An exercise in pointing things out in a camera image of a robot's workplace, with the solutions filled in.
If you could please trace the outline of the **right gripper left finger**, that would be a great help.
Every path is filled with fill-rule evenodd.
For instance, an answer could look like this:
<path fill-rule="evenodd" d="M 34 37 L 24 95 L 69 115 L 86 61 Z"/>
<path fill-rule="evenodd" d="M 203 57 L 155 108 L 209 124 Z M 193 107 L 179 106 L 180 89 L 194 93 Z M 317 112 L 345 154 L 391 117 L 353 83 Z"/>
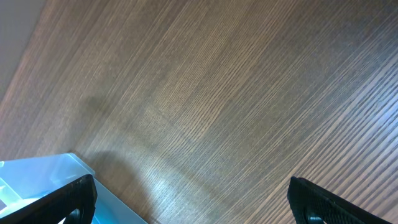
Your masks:
<path fill-rule="evenodd" d="M 1 218 L 1 224 L 90 224 L 95 214 L 97 191 L 86 174 L 58 190 Z"/>

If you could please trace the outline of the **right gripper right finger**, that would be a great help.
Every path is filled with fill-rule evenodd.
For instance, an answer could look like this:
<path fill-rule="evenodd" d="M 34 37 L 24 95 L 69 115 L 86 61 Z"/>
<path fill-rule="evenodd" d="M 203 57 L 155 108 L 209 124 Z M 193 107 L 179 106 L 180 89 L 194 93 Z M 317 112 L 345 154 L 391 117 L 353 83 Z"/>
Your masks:
<path fill-rule="evenodd" d="M 287 199 L 297 223 L 389 223 L 301 177 L 290 178 Z"/>

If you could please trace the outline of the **clear plastic storage container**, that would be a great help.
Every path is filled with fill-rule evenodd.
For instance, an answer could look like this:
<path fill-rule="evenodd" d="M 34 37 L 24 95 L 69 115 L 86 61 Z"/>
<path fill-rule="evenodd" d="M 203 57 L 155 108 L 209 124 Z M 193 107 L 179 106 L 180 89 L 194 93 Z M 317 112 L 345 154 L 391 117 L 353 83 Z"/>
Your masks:
<path fill-rule="evenodd" d="M 1 161 L 1 217 L 5 217 L 95 171 L 74 153 Z M 98 198 L 93 223 L 145 223 L 138 214 L 94 180 Z"/>

